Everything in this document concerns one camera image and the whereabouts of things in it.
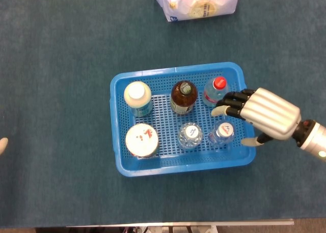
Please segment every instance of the red logo on lid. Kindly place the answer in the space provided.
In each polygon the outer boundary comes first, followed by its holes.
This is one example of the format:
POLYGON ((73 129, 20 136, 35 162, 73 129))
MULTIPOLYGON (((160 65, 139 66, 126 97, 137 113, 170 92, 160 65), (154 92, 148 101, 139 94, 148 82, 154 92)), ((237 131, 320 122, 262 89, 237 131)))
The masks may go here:
POLYGON ((151 131, 151 129, 148 129, 148 130, 146 130, 146 132, 144 132, 144 134, 146 135, 148 135, 148 137, 149 138, 151 138, 152 137, 152 134, 153 134, 153 131, 151 131))
POLYGON ((224 132, 228 135, 230 132, 230 128, 229 126, 222 126, 222 129, 224 130, 224 132))
POLYGON ((226 87, 226 79, 224 77, 215 78, 213 85, 216 89, 222 90, 226 87))

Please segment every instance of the jar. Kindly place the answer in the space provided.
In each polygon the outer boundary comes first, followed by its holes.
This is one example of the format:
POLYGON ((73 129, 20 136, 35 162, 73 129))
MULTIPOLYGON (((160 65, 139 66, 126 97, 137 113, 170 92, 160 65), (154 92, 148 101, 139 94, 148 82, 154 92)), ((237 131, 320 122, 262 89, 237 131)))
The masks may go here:
POLYGON ((198 96, 196 86, 188 80, 176 83, 171 91, 171 108, 177 114, 190 112, 198 96))
POLYGON ((124 100, 136 117, 146 116, 153 109, 151 89, 141 81, 132 82, 126 87, 124 100))
POLYGON ((147 124, 136 124, 126 134, 126 146, 134 156, 149 158, 158 151, 158 135, 156 130, 147 124))

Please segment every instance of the robot finger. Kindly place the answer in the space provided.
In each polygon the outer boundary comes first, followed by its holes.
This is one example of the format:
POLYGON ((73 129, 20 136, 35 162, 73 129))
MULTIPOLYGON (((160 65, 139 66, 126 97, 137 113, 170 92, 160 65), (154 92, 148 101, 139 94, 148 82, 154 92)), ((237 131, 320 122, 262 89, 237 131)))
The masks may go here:
POLYGON ((254 138, 243 138, 241 140, 242 145, 246 145, 248 147, 257 147, 259 145, 264 145, 266 142, 273 140, 269 135, 262 133, 259 136, 254 138))
POLYGON ((246 101, 249 99, 249 95, 241 93, 241 92, 228 92, 227 94, 225 94, 224 98, 228 98, 228 99, 235 99, 238 101, 246 101))
POLYGON ((214 108, 211 112, 211 115, 214 116, 218 116, 218 115, 228 115, 228 116, 232 116, 235 118, 239 118, 242 120, 245 120, 244 118, 242 118, 240 116, 240 110, 234 107, 230 107, 230 106, 218 106, 216 108, 214 108))
POLYGON ((251 96, 252 94, 255 93, 255 91, 256 91, 256 90, 252 90, 252 89, 243 89, 243 90, 241 91, 241 93, 246 94, 246 95, 248 95, 248 96, 251 96))
POLYGON ((237 101, 237 100, 232 100, 232 99, 228 99, 228 98, 223 98, 221 100, 219 100, 216 104, 216 106, 230 106, 236 109, 242 109, 243 106, 245 105, 245 102, 242 101, 237 101))
POLYGON ((226 114, 228 116, 232 116, 238 119, 242 119, 245 120, 243 117, 240 116, 240 110, 234 107, 229 107, 228 109, 226 109, 226 114))

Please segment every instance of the food bag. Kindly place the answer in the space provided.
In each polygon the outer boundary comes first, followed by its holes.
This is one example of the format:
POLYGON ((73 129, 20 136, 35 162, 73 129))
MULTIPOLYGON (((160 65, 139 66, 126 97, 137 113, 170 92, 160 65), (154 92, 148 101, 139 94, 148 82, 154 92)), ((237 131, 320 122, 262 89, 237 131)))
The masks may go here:
POLYGON ((238 0, 157 0, 169 22, 232 14, 238 0))

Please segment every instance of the plastic water bottle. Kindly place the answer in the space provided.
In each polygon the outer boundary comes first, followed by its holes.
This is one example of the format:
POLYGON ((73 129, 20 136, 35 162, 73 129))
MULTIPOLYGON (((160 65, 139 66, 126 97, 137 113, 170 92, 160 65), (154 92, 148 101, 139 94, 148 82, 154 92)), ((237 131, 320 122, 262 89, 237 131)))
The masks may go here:
POLYGON ((218 121, 208 134, 208 141, 212 146, 222 146, 234 139, 234 126, 228 120, 218 121))
POLYGON ((202 129, 195 123, 185 123, 178 133, 178 143, 181 149, 192 150, 203 139, 202 129))
POLYGON ((226 93, 228 93, 226 78, 217 77, 206 83, 202 99, 207 106, 215 107, 218 100, 222 99, 226 93))

